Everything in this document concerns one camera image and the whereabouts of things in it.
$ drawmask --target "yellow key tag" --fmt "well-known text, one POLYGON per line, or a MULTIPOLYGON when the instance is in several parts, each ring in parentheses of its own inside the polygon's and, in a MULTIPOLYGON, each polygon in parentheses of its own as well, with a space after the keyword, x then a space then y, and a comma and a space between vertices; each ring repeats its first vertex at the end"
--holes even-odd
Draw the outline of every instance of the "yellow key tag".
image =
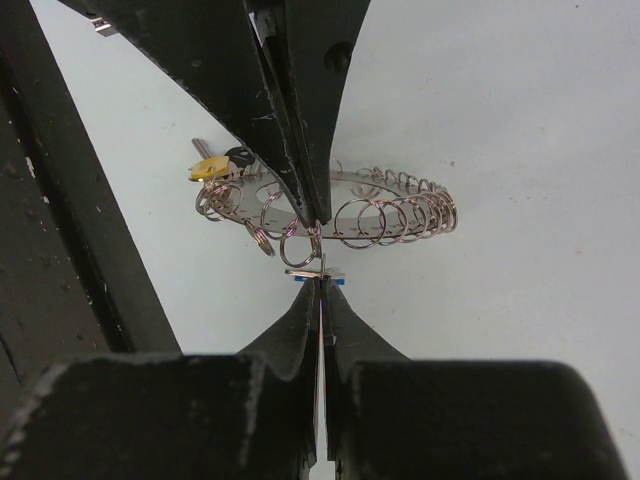
POLYGON ((211 157, 201 160, 191 167, 189 180, 198 182, 214 175, 226 175, 229 172, 229 157, 211 157))

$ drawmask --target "key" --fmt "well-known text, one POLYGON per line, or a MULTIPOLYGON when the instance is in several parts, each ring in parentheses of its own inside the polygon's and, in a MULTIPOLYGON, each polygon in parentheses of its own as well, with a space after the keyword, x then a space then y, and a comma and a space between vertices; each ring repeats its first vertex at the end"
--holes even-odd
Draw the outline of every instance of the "key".
POLYGON ((231 150, 225 153, 227 157, 235 164, 236 167, 246 168, 249 165, 253 165, 256 161, 255 158, 243 147, 233 147, 231 150))
POLYGON ((207 144, 199 138, 192 139, 191 144, 198 151, 202 160, 191 167, 189 180, 202 182, 214 175, 223 176, 231 173, 228 156, 214 156, 207 148, 207 144))

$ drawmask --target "metal ring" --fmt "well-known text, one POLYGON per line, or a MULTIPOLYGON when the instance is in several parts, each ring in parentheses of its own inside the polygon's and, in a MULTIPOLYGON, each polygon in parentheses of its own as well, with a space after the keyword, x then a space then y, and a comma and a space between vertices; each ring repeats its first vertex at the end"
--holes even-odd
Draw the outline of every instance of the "metal ring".
POLYGON ((431 198, 432 195, 433 193, 425 192, 420 195, 413 196, 413 198, 415 198, 418 202, 425 202, 429 206, 429 213, 431 217, 428 222, 425 219, 426 226, 422 235, 420 235, 420 238, 427 238, 436 235, 442 229, 442 211, 440 210, 438 204, 431 198), (433 227, 431 226, 431 223, 434 219, 436 220, 436 225, 433 227))
POLYGON ((439 233, 445 233, 449 231, 449 220, 451 219, 451 206, 449 202, 446 201, 445 197, 442 195, 442 192, 434 192, 432 194, 434 197, 438 199, 438 210, 442 215, 442 227, 439 233))
POLYGON ((360 177, 365 177, 365 178, 373 177, 373 170, 371 170, 370 168, 361 168, 359 170, 356 170, 356 175, 360 177))
POLYGON ((396 172, 394 172, 393 170, 391 170, 390 168, 387 168, 384 171, 384 183, 386 183, 387 185, 389 183, 398 183, 398 175, 396 175, 396 172))
POLYGON ((439 190, 440 188, 442 188, 442 187, 440 187, 440 185, 438 185, 436 182, 430 182, 426 178, 423 178, 418 182, 418 191, 419 192, 435 192, 436 190, 439 190))
POLYGON ((260 227, 256 227, 249 219, 245 219, 242 223, 244 223, 244 226, 247 228, 247 232, 249 232, 251 238, 256 241, 260 249, 270 257, 275 256, 276 251, 273 249, 273 245, 269 242, 264 230, 260 227))
MULTIPOLYGON (((377 205, 378 201, 377 200, 370 200, 368 198, 362 198, 360 199, 361 201, 366 201, 367 204, 364 205, 360 211, 358 212, 358 215, 356 216, 356 225, 358 226, 358 233, 360 235, 368 235, 367 232, 364 231, 364 229, 362 228, 362 216, 364 215, 364 212, 367 211, 370 207, 373 207, 375 205, 377 205)), ((382 228, 382 216, 386 216, 384 215, 384 211, 382 212, 382 215, 380 214, 380 209, 378 209, 378 223, 380 224, 380 227, 382 228)))
POLYGON ((227 206, 227 202, 231 199, 233 194, 229 195, 229 197, 223 200, 222 206, 216 206, 214 203, 212 203, 215 201, 221 201, 219 198, 222 196, 221 194, 229 190, 231 191, 237 190, 240 193, 240 202, 242 201, 242 189, 238 185, 234 185, 232 183, 226 183, 226 182, 220 183, 216 188, 214 188, 214 190, 211 192, 211 196, 207 199, 207 201, 204 204, 205 208, 204 208, 203 215, 207 220, 210 220, 212 222, 221 222, 222 220, 225 220, 226 218, 229 218, 232 215, 235 215, 236 210, 240 206, 240 202, 238 202, 238 204, 228 212, 221 211, 222 208, 227 206), (211 208, 215 212, 215 214, 217 214, 218 216, 210 217, 208 215, 209 208, 211 208))
MULTIPOLYGON (((340 234, 340 230, 338 230, 338 217, 340 216, 340 212, 342 212, 342 210, 344 210, 345 208, 347 208, 349 205, 351 205, 352 203, 356 203, 356 202, 367 202, 369 203, 371 206, 375 207, 378 209, 379 216, 378 218, 380 219, 380 225, 382 227, 382 231, 380 233, 380 235, 378 235, 377 238, 375 239, 368 239, 369 240, 369 244, 367 245, 354 245, 352 243, 349 243, 347 240, 345 240, 344 238, 339 238, 340 242, 342 242, 343 245, 346 245, 349 248, 352 248, 354 250, 365 250, 367 248, 371 248, 374 245, 376 245, 378 242, 380 242, 380 240, 382 240, 382 238, 384 238, 384 234, 385 231, 387 229, 387 218, 384 214, 384 210, 382 209, 382 207, 380 207, 376 202, 374 202, 373 200, 368 200, 368 199, 363 199, 363 198, 354 198, 353 200, 349 200, 348 202, 346 202, 344 205, 342 205, 342 207, 340 207, 338 209, 338 211, 336 212, 336 215, 333 219, 333 228, 335 230, 335 233, 337 235, 340 234)), ((360 232, 362 232, 362 228, 360 227, 360 217, 361 214, 358 215, 358 228, 360 229, 360 232)))
POLYGON ((367 187, 369 187, 369 191, 368 192, 364 192, 364 185, 363 183, 351 183, 351 186, 349 187, 349 190, 351 191, 351 193, 353 193, 356 197, 358 198, 363 198, 363 199, 367 199, 370 200, 372 198, 377 197, 378 195, 380 195, 380 192, 382 191, 382 189, 380 187, 375 187, 373 185, 367 185, 367 187), (356 192, 356 185, 358 186, 358 190, 360 191, 360 193, 356 192))
POLYGON ((373 167, 371 170, 371 176, 373 178, 378 178, 379 180, 384 180, 384 173, 380 170, 379 167, 373 167))
POLYGON ((418 241, 422 238, 422 235, 424 234, 425 230, 427 228, 429 228, 429 222, 428 222, 428 217, 427 217, 427 212, 424 210, 424 208, 422 208, 422 206, 413 198, 398 198, 396 199, 396 201, 400 202, 400 206, 404 205, 405 203, 410 203, 411 205, 413 205, 413 215, 416 219, 416 222, 418 222, 418 226, 422 227, 422 231, 421 232, 414 232, 409 231, 407 232, 403 237, 401 237, 401 239, 399 240, 399 243, 413 243, 415 241, 418 241), (416 215, 416 209, 419 210, 422 213, 422 218, 423 218, 423 222, 420 222, 420 219, 418 219, 418 216, 416 215))
POLYGON ((280 258, 291 268, 302 268, 309 265, 314 259, 322 257, 322 225, 316 220, 316 227, 309 228, 309 242, 311 243, 311 253, 300 263, 291 263, 285 253, 285 243, 289 237, 280 239, 280 258))
POLYGON ((449 215, 447 217, 447 228, 445 229, 445 232, 451 233, 458 227, 458 209, 456 208, 456 204, 446 188, 441 189, 437 193, 440 197, 444 197, 443 204, 446 206, 447 211, 449 212, 449 215))
POLYGON ((266 216, 267 216, 267 211, 269 210, 269 207, 271 206, 271 203, 274 200, 278 200, 280 197, 282 197, 282 195, 284 194, 284 192, 282 190, 278 190, 277 192, 271 194, 269 196, 269 198, 267 199, 266 202, 264 202, 264 205, 262 206, 262 212, 260 212, 260 227, 262 228, 262 230, 264 231, 264 234, 269 237, 271 240, 275 240, 276 242, 280 241, 282 238, 284 237, 290 237, 292 236, 296 230, 298 229, 298 226, 300 225, 300 219, 298 217, 294 218, 291 222, 289 222, 289 225, 287 225, 287 228, 285 229, 285 232, 280 235, 279 237, 274 236, 273 234, 271 234, 266 228, 265 228, 265 220, 266 220, 266 216))
POLYGON ((397 238, 394 238, 393 240, 390 240, 388 242, 379 242, 379 244, 382 245, 383 247, 388 247, 390 245, 394 245, 398 243, 401 239, 403 239, 407 235, 407 232, 409 231, 409 219, 407 218, 407 214, 402 209, 402 207, 391 200, 378 200, 378 204, 382 204, 383 211, 386 207, 395 208, 398 211, 398 218, 399 219, 401 218, 400 214, 402 214, 402 217, 404 218, 404 222, 402 220, 399 220, 400 223, 404 225, 404 228, 402 230, 402 233, 397 238))
POLYGON ((207 201, 205 195, 211 195, 211 190, 213 190, 213 183, 214 182, 211 180, 204 182, 204 185, 200 189, 200 192, 198 192, 198 196, 196 197, 196 211, 200 215, 204 215, 204 204, 207 201))
POLYGON ((398 185, 400 187, 404 187, 405 190, 412 185, 417 185, 418 183, 419 183, 418 177, 416 177, 415 175, 409 175, 407 172, 398 173, 398 185))

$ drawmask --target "white surface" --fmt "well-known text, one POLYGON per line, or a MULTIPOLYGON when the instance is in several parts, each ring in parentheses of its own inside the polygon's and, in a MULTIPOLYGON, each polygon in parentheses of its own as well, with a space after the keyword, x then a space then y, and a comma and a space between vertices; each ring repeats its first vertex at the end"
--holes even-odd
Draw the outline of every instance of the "white surface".
MULTIPOLYGON (((238 350, 299 284, 193 209, 189 140, 233 140, 121 37, 33 1, 181 346, 238 350)), ((325 247, 354 309, 409 356, 576 367, 640 478, 639 25, 635 0, 374 0, 334 156, 447 185, 460 227, 325 247)))

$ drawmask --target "blue tag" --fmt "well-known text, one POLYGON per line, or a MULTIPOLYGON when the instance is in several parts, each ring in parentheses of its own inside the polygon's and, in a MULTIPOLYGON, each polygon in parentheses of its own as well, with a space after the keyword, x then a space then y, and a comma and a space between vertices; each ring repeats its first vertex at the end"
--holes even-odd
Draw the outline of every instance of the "blue tag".
MULTIPOLYGON (((309 280, 309 278, 308 278, 308 277, 301 277, 301 276, 299 276, 299 275, 294 276, 294 277, 293 277, 293 279, 294 279, 296 282, 305 282, 305 281, 309 280)), ((334 280, 338 285, 344 285, 344 283, 345 283, 345 279, 344 279, 344 278, 335 278, 335 279, 333 279, 333 280, 334 280)))

